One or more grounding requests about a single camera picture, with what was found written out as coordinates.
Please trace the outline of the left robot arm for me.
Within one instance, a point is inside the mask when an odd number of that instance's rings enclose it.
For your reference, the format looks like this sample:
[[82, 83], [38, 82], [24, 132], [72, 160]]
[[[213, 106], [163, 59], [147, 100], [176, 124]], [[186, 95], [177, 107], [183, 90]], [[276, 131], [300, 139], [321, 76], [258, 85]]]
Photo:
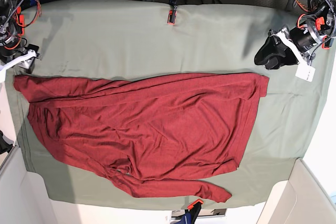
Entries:
[[254, 58], [254, 63], [268, 70], [304, 63], [310, 66], [321, 47], [330, 49], [335, 39], [335, 0], [308, 0], [304, 6], [299, 0], [289, 0], [286, 8], [297, 4], [303, 14], [295, 27], [284, 26], [270, 30], [264, 45]]

